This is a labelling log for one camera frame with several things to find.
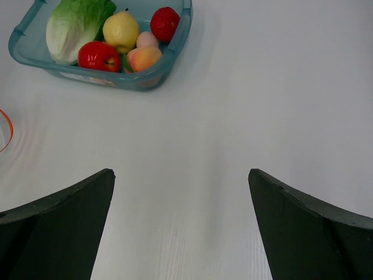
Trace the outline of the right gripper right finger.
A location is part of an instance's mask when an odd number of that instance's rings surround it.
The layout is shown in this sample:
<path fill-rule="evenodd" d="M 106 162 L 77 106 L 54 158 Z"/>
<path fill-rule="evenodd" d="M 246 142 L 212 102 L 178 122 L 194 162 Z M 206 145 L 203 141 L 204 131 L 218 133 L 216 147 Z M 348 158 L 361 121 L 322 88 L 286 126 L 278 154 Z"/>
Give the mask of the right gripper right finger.
<path fill-rule="evenodd" d="M 248 183 L 273 279 L 372 279 L 372 218 L 260 169 Z"/>

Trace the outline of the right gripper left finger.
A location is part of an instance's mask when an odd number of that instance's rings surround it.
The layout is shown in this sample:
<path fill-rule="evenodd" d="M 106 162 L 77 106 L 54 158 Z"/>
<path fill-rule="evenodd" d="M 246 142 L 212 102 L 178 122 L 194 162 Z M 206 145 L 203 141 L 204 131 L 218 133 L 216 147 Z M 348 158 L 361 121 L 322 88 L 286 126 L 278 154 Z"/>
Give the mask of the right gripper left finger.
<path fill-rule="evenodd" d="M 103 169 L 1 212 L 1 279 L 90 279 L 114 183 Z"/>

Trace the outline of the clear zip top bag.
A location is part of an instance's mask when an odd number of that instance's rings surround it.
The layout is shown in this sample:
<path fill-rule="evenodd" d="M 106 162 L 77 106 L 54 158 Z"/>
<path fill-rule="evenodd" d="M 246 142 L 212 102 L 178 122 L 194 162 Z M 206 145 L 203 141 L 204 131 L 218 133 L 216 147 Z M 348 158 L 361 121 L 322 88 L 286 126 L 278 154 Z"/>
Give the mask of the clear zip top bag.
<path fill-rule="evenodd" d="M 3 152 L 10 144 L 13 135 L 14 128 L 10 117 L 2 110 L 1 112 L 1 152 Z"/>

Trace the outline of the fake strawberry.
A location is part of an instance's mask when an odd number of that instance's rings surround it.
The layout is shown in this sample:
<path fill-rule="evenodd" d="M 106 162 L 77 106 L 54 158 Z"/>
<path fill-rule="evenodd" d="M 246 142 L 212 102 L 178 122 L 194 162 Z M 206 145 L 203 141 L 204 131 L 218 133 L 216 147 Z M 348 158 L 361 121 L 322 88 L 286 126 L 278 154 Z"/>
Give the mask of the fake strawberry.
<path fill-rule="evenodd" d="M 103 41 L 91 41 L 80 48 L 78 66 L 98 71 L 120 72 L 121 57 L 113 46 Z"/>

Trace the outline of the fake peach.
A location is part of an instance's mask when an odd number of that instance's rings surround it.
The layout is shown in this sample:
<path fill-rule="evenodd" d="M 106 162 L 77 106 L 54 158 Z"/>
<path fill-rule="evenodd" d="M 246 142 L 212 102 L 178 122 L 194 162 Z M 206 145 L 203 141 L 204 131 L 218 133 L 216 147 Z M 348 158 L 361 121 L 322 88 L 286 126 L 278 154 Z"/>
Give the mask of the fake peach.
<path fill-rule="evenodd" d="M 154 65 L 163 56 L 158 47 L 138 47 L 124 55 L 124 72 L 140 72 Z"/>

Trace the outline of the green fake vegetable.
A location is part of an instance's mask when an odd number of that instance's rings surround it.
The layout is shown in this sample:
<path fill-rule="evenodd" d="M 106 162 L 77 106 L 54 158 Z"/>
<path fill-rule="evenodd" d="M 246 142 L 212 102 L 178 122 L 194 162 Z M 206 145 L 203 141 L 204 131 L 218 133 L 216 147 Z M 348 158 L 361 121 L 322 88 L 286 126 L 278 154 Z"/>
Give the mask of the green fake vegetable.
<path fill-rule="evenodd" d="M 113 1 L 61 1 L 51 12 L 45 32 L 52 60 L 76 64 L 81 47 L 102 38 L 104 22 L 116 9 Z"/>

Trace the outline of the pale pink fake egg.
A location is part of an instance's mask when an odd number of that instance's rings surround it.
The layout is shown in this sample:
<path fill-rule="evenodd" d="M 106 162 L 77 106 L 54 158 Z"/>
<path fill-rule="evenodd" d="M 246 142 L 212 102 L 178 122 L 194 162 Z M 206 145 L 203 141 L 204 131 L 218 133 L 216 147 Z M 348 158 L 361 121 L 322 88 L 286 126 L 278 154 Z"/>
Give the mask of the pale pink fake egg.
<path fill-rule="evenodd" d="M 141 32 L 136 41 L 136 47 L 159 47 L 159 41 L 150 31 Z"/>

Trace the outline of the yellow fake fruit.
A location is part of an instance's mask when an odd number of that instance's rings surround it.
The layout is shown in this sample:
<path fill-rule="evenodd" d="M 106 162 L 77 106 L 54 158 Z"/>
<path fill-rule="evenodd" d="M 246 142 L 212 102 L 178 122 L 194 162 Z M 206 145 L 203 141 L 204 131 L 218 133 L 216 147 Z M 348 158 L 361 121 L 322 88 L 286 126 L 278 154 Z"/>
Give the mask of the yellow fake fruit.
<path fill-rule="evenodd" d="M 105 42 L 120 54 L 127 54 L 133 50 L 139 35 L 139 24 L 127 10 L 110 16 L 103 26 Z"/>

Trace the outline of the red fake pepper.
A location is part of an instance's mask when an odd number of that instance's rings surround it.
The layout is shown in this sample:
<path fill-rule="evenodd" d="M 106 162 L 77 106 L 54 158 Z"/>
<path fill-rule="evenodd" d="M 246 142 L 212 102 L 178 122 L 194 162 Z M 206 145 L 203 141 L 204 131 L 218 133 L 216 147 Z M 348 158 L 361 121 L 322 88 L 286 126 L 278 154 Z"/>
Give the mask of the red fake pepper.
<path fill-rule="evenodd" d="M 150 21 L 153 35 L 162 43 L 170 43 L 178 24 L 180 15 L 171 7 L 162 7 L 155 11 Z"/>

